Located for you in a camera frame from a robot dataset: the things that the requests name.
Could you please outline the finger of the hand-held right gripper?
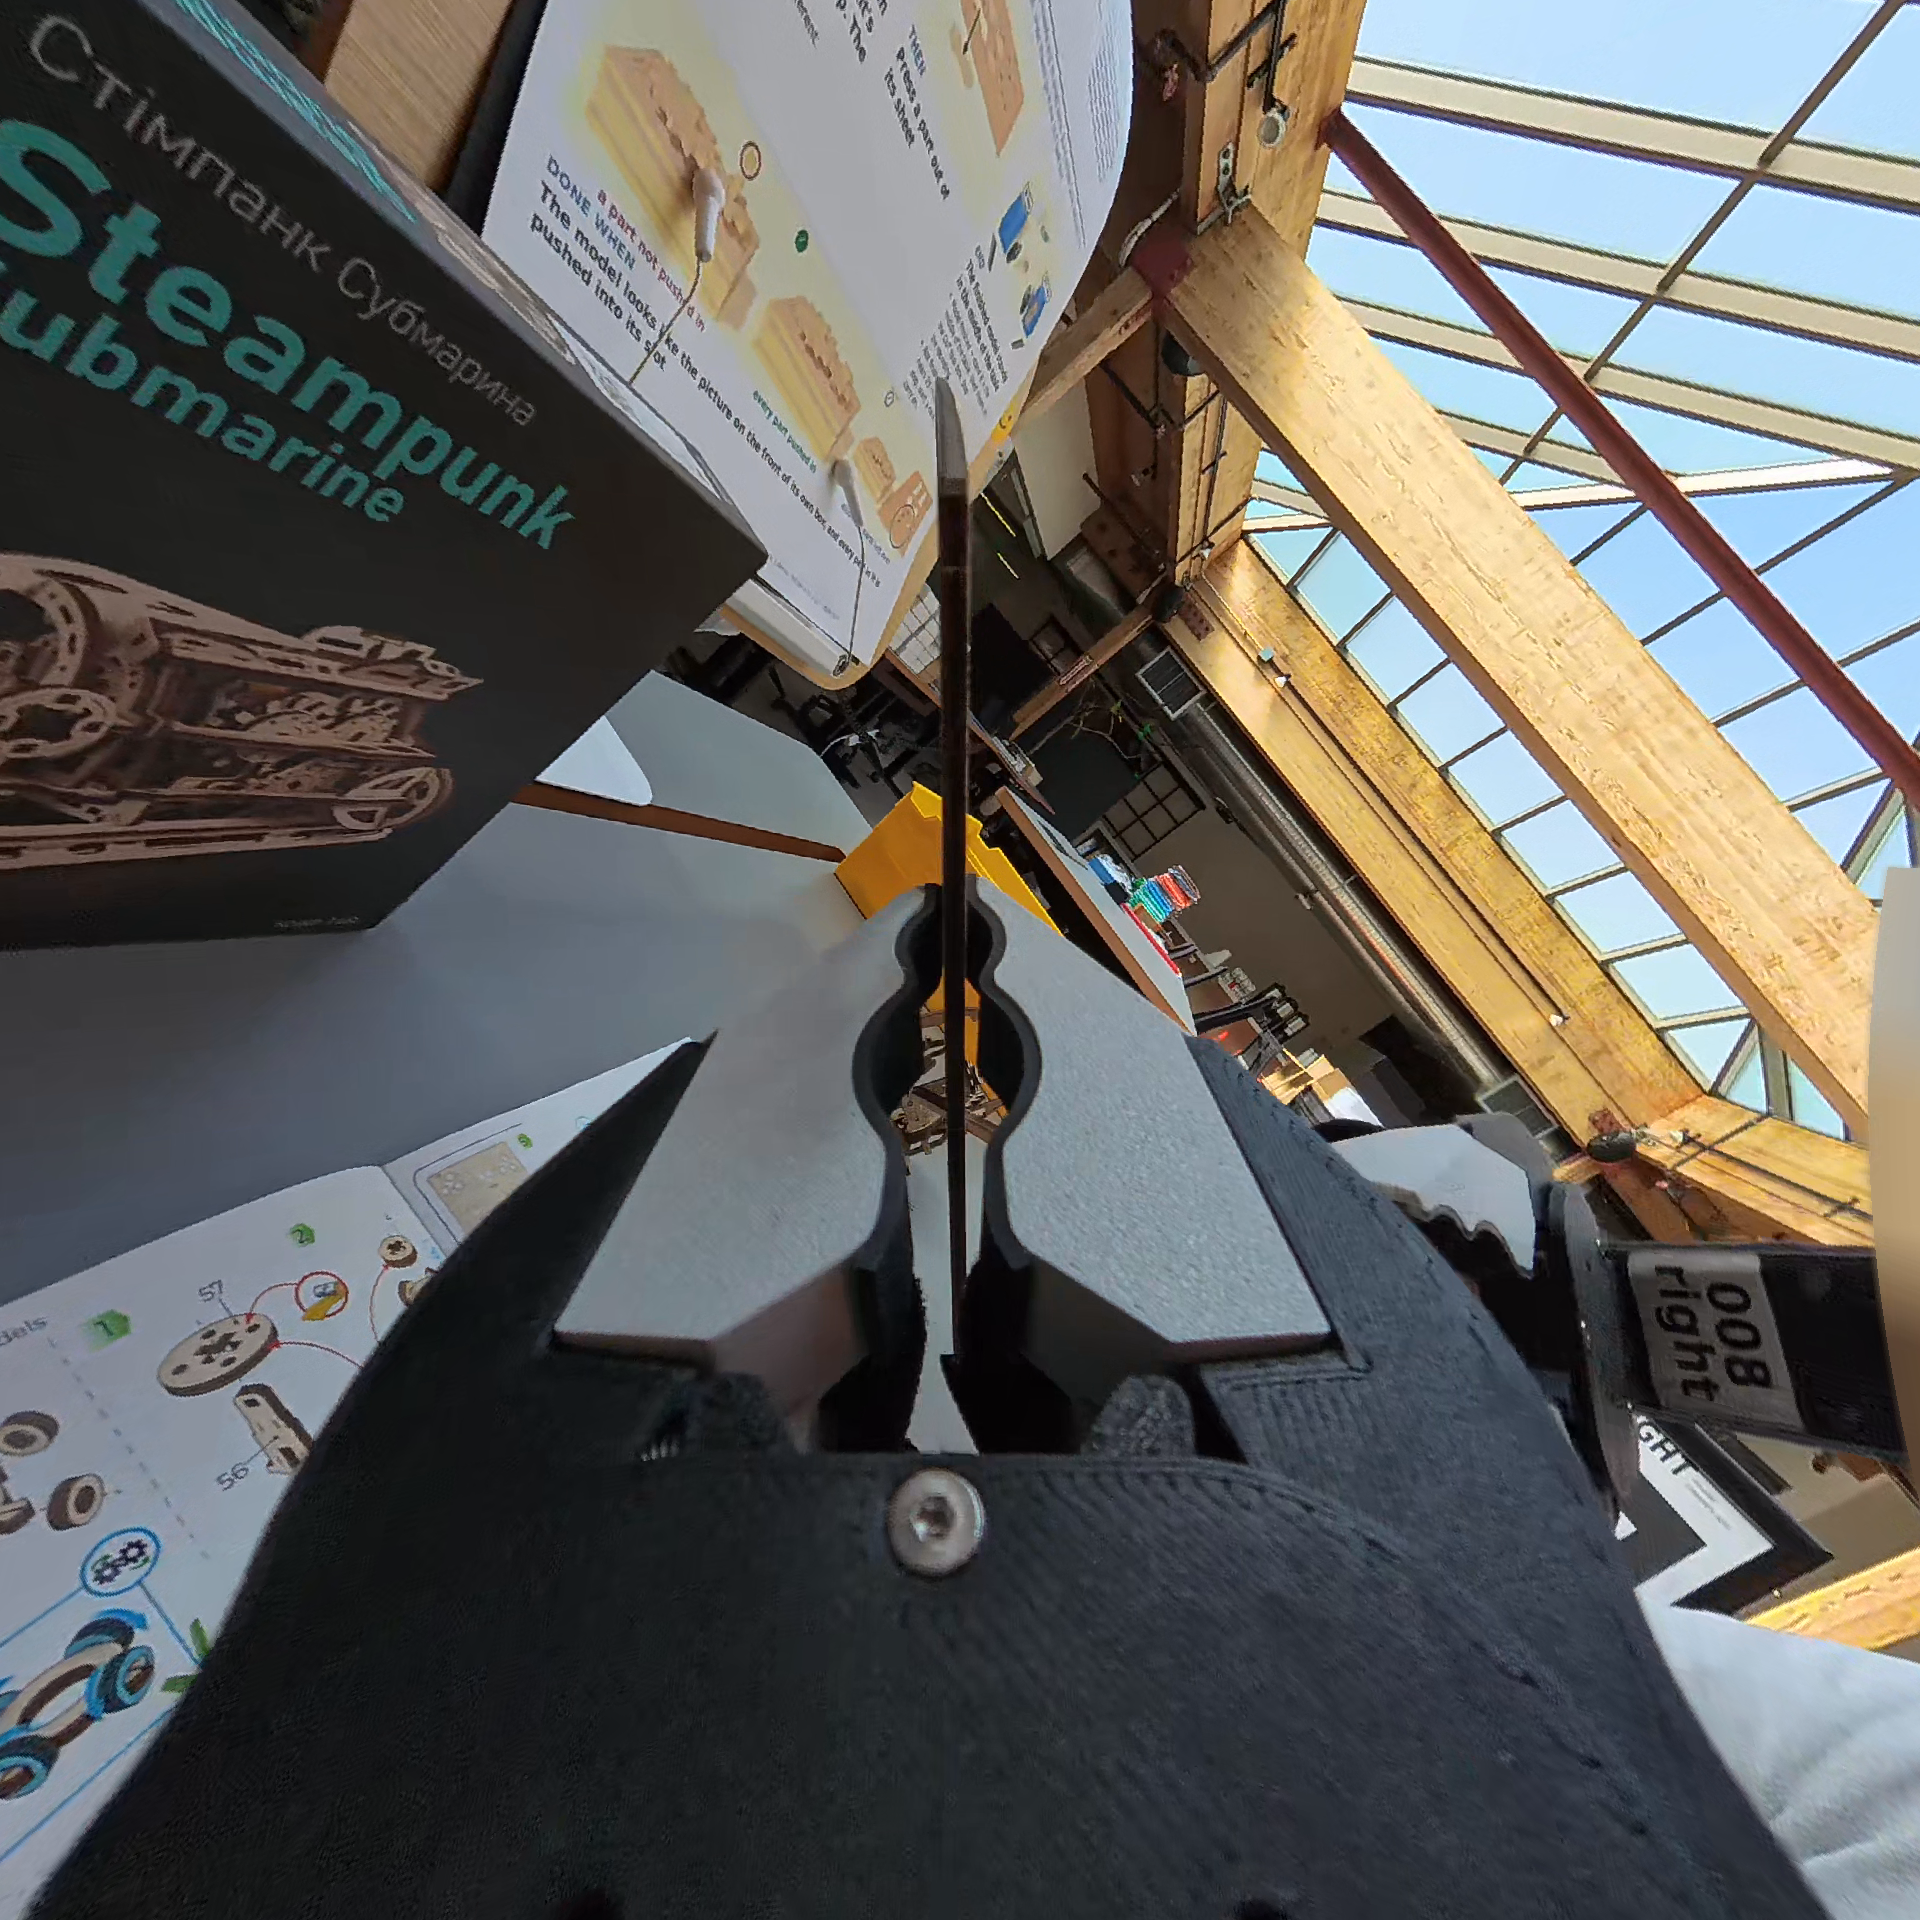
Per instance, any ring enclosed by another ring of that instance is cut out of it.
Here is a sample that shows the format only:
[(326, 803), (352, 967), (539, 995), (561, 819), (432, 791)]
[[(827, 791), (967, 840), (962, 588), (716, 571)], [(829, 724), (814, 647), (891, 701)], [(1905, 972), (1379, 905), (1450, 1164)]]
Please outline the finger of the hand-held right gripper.
[(1324, 1142), (1372, 1180), (1461, 1273), (1528, 1277), (1555, 1164), (1516, 1116), (1358, 1129)]

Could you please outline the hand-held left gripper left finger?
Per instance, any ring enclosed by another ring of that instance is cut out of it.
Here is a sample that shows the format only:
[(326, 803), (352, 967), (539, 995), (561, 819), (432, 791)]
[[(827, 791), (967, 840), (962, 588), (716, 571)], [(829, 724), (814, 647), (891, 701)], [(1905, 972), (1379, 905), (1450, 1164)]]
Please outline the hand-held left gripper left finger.
[(898, 1107), (936, 985), (934, 886), (722, 1021), (554, 1335), (760, 1379), (827, 1451), (904, 1451), (925, 1309)]

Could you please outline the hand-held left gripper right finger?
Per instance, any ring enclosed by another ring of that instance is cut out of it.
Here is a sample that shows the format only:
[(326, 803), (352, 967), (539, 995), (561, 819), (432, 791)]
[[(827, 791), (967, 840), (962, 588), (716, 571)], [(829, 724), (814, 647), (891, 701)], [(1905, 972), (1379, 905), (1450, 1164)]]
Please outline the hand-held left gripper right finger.
[(962, 1282), (978, 1451), (1079, 1451), (1132, 1375), (1329, 1356), (1338, 1334), (1211, 1060), (1016, 900), (967, 900), (978, 1068), (1003, 1099)]

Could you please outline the laser-cut plywood sheet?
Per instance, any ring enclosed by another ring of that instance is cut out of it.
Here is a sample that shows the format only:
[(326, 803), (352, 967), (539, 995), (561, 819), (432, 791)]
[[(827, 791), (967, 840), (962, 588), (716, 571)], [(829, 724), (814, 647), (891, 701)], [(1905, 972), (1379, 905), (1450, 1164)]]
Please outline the laser-cut plywood sheet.
[(967, 756), (971, 756), (971, 481), (962, 419), (944, 376), (934, 376), (934, 515), (936, 515), (936, 712), (940, 712), (940, 1095), (949, 1323), (967, 1282)]

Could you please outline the neighbouring wood-edged desk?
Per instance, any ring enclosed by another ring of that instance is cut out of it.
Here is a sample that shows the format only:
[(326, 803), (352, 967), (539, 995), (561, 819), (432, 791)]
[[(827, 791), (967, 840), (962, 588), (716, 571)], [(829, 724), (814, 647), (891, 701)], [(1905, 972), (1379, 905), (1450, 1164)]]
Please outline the neighbouring wood-edged desk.
[(1128, 980), (1147, 1003), (1196, 1032), (1180, 972), (1144, 934), (1090, 861), (1019, 791), (1002, 786), (983, 803), (989, 840), (1019, 866), (1046, 900), (1062, 936), (1090, 958)]

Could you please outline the adjoining grey desk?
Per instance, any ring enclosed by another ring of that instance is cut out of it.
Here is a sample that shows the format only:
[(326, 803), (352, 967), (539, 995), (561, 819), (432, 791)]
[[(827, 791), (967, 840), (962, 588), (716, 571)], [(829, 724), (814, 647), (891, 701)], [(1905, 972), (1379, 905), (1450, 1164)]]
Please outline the adjoining grey desk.
[(822, 863), (869, 836), (869, 819), (811, 748), (730, 706), (647, 674), (610, 715), (653, 781), (653, 803), (542, 781), (529, 781), (515, 803)]

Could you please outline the black framed marker sign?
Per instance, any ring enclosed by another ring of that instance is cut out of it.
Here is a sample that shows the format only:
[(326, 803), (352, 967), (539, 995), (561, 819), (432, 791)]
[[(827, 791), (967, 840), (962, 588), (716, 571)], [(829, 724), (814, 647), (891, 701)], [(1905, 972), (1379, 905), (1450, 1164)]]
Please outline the black framed marker sign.
[(1635, 1412), (1638, 1479), (1616, 1542), (1638, 1598), (1744, 1618), (1835, 1560), (1786, 1505), (1786, 1478), (1744, 1441)]

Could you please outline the wooden model assembly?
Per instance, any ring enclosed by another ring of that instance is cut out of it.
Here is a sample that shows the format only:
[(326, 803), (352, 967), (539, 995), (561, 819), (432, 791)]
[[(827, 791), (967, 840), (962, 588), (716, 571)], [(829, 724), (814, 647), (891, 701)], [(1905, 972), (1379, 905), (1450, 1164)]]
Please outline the wooden model assembly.
[[(978, 1003), (967, 1001), (967, 1032), (962, 1032), (962, 1121), (973, 1142), (994, 1142), (1003, 1121), (1003, 1099), (978, 1070)], [(894, 1124), (902, 1133), (904, 1156), (925, 1156), (949, 1138), (949, 1095), (944, 1095), (944, 1014), (924, 1006), (918, 1014), (918, 1070), (894, 1107)]]

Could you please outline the yellow plastic bin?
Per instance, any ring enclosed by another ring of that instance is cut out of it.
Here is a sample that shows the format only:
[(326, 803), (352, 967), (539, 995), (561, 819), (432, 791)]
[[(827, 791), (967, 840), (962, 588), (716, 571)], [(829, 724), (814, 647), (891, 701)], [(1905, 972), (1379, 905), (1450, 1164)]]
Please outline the yellow plastic bin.
[[(1027, 886), (1016, 863), (983, 836), (983, 823), (967, 817), (967, 871), (989, 877), (1002, 892), (1019, 900), (1032, 918), (1059, 930), (1046, 900)], [(912, 791), (877, 819), (874, 829), (834, 866), (864, 918), (874, 918), (891, 900), (940, 877), (940, 797), (925, 781)]]

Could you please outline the person's white shirt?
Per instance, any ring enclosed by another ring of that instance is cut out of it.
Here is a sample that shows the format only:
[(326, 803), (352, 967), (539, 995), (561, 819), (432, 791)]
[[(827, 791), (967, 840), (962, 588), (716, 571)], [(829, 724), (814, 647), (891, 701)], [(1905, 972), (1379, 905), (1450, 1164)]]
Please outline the person's white shirt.
[(1686, 1604), (1643, 1618), (1827, 1917), (1916, 1917), (1916, 1661)]

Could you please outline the instruction booklet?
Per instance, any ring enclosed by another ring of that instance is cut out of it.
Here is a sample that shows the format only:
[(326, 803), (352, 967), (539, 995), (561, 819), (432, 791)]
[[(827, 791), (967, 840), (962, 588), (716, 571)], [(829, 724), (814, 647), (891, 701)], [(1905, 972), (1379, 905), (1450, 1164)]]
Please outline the instruction booklet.
[(680, 1044), (2, 1307), (2, 1895), (183, 1702), (315, 1441), (483, 1213)]

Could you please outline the black kit box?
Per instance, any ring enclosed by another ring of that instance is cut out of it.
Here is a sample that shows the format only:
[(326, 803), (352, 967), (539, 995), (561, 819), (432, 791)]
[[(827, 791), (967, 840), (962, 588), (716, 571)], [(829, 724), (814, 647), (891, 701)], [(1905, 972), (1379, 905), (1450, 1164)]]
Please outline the black kit box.
[(760, 545), (230, 2), (2, 2), (2, 947), (379, 924)]

